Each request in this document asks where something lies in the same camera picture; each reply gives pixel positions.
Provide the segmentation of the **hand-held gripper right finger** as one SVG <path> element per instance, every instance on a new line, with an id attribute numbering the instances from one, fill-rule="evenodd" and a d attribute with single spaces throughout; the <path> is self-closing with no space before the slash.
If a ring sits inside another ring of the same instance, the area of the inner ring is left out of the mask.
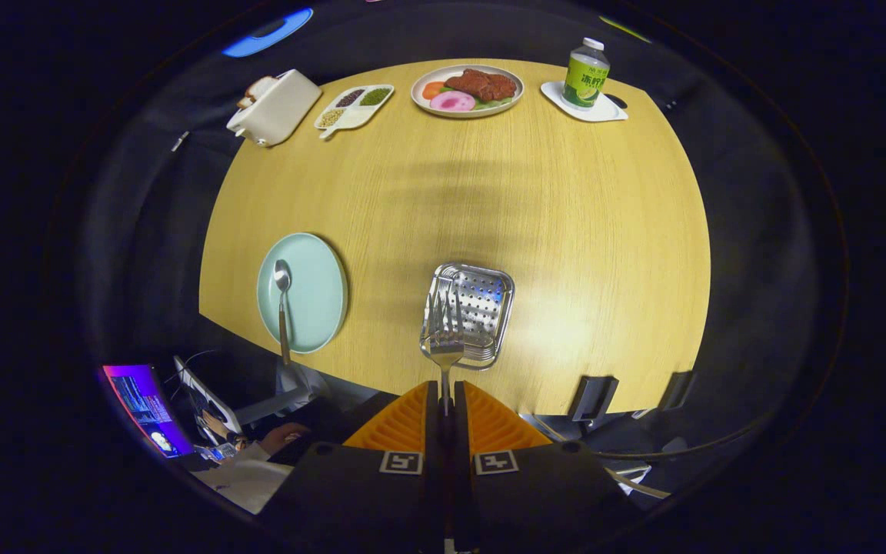
<path id="1" fill-rule="evenodd" d="M 458 552 L 587 552 L 636 522 L 584 444 L 553 442 L 470 382 L 455 383 L 452 416 Z"/>

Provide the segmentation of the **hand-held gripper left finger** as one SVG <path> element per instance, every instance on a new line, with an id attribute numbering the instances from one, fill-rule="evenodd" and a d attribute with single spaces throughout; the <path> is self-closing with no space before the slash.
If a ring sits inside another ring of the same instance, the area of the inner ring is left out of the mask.
<path id="1" fill-rule="evenodd" d="M 258 520 L 282 553 L 441 553 L 438 385 L 398 397 L 342 444 L 316 442 Z"/>

